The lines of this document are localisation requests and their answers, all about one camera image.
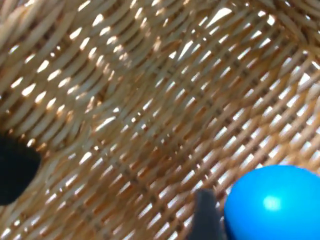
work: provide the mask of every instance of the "woven pattern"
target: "woven pattern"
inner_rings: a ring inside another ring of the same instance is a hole
[[[262,165],[320,168],[317,0],[0,1],[0,131],[37,148],[0,239],[183,240]]]

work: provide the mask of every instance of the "blue ball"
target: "blue ball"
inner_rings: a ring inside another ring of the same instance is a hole
[[[230,240],[319,240],[320,177],[291,165],[241,177],[224,205]]]

